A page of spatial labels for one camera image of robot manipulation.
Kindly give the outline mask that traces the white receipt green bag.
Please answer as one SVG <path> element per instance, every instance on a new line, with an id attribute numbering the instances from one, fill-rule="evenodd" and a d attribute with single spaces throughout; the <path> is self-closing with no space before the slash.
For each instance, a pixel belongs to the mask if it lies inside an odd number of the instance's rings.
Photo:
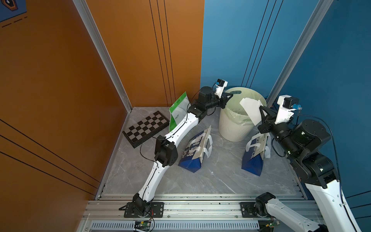
<path id="1" fill-rule="evenodd" d="M 240 105 L 250 117 L 253 124 L 257 126 L 261 122 L 260 107 L 263 106 L 262 102 L 251 98 L 243 98 L 240 101 Z"/>

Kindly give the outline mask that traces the blue white bag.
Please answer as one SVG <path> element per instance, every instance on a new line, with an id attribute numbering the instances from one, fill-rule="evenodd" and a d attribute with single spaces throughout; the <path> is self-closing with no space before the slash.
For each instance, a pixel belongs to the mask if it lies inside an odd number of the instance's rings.
<path id="1" fill-rule="evenodd" d="M 178 166 L 197 172 L 201 169 L 204 157 L 210 157 L 213 148 L 211 126 L 193 136 L 185 148 Z"/>
<path id="2" fill-rule="evenodd" d="M 242 169 L 261 176 L 264 160 L 271 157 L 271 135 L 257 133 L 247 143 L 242 159 Z"/>

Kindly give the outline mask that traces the green white paper bag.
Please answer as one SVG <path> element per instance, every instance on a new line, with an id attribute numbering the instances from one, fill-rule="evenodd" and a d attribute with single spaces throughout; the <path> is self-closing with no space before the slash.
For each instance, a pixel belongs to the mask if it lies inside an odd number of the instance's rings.
<path id="1" fill-rule="evenodd" d="M 169 108 L 171 114 L 169 132 L 172 132 L 178 125 L 181 124 L 182 120 L 187 115 L 187 108 L 189 104 L 189 99 L 187 93 L 184 92 Z"/>

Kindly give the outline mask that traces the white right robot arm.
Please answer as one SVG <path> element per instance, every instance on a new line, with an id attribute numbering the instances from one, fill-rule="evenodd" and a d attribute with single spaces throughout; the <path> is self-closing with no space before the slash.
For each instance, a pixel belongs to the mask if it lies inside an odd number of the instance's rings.
<path id="1" fill-rule="evenodd" d="M 261 125 L 258 130 L 271 133 L 283 148 L 290 165 L 316 201 L 325 224 L 310 221 L 284 206 L 269 192 L 256 198 L 256 215 L 276 218 L 296 232 L 359 232 L 361 229 L 343 195 L 339 167 L 319 152 L 321 146 L 334 139 L 328 124 L 308 115 L 291 129 L 289 121 L 275 122 L 278 112 L 265 106 L 260 106 L 259 110 Z"/>

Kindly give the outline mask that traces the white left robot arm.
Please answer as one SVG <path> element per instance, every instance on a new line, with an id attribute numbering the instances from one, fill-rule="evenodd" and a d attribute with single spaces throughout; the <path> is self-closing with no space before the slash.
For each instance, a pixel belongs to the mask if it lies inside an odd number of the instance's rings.
<path id="1" fill-rule="evenodd" d="M 156 189 L 167 169 L 178 159 L 177 147 L 188 132 L 197 126 L 211 108 L 225 108 L 233 94 L 225 93 L 224 88 L 228 82 L 218 79 L 212 87 L 202 87 L 198 91 L 198 98 L 194 103 L 189 103 L 186 116 L 181 124 L 176 126 L 165 136 L 158 136 L 155 144 L 155 160 L 152 170 L 143 187 L 136 193 L 131 206 L 138 211 L 141 217 L 147 216 L 151 210 L 150 205 L 154 199 Z"/>

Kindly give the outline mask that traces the pale green trash bin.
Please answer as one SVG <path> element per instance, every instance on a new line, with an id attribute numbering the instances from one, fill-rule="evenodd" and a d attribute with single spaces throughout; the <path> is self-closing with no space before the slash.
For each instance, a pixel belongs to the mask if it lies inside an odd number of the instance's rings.
<path id="1" fill-rule="evenodd" d="M 234 94 L 226 107 L 220 110 L 219 133 L 229 141 L 240 142 L 249 135 L 255 126 L 241 106 L 240 101 L 244 98 L 250 98 L 260 101 L 263 106 L 266 106 L 266 100 L 255 90 L 244 87 L 230 88 L 226 93 L 232 93 L 234 91 L 240 91 L 241 93 Z"/>

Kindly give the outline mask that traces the brown checkered chessboard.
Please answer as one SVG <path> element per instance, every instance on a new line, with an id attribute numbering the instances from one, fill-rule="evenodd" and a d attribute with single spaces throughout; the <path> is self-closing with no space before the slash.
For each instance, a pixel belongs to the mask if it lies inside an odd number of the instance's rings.
<path id="1" fill-rule="evenodd" d="M 168 127 L 169 124 L 169 119 L 161 112 L 156 111 L 143 118 L 141 121 L 129 126 L 122 133 L 132 147 L 136 148 L 161 130 Z"/>

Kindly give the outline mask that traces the green circuit board right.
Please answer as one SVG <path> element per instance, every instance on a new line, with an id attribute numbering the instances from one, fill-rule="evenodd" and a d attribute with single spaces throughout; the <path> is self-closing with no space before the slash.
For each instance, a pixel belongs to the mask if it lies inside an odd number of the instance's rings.
<path id="1" fill-rule="evenodd" d="M 280 226 L 279 221 L 268 223 L 268 224 L 262 224 L 260 225 L 258 232 L 273 232 L 274 228 L 276 228 L 277 226 Z"/>

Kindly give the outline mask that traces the green circuit board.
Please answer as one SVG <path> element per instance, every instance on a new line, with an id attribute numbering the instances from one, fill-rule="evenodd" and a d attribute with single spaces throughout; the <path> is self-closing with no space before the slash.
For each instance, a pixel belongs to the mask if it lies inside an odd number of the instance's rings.
<path id="1" fill-rule="evenodd" d="M 149 232 L 151 230 L 151 221 L 135 221 L 133 229 L 135 232 Z"/>
<path id="2" fill-rule="evenodd" d="M 262 224 L 260 225 L 258 232 L 273 232 L 274 228 L 276 228 L 277 226 L 280 226 L 279 221 L 268 223 L 268 224 Z"/>

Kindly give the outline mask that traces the green circuit board left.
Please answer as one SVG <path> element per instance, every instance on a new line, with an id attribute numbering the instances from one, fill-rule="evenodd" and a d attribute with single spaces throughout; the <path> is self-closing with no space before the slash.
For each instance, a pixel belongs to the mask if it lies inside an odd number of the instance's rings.
<path id="1" fill-rule="evenodd" d="M 151 230 L 151 221 L 135 221 L 133 229 L 135 232 L 149 232 Z"/>

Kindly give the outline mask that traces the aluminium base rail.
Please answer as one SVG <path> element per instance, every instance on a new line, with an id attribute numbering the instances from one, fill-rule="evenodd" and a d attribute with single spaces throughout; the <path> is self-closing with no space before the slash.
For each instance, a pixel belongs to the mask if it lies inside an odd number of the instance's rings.
<path id="1" fill-rule="evenodd" d="M 132 232 L 140 218 L 125 217 L 120 207 L 132 200 L 130 194 L 103 194 L 89 201 L 77 231 Z M 152 232 L 257 232 L 273 223 L 274 232 L 290 228 L 280 219 L 243 217 L 241 203 L 253 203 L 255 196 L 246 194 L 158 194 L 162 217 L 151 221 Z"/>

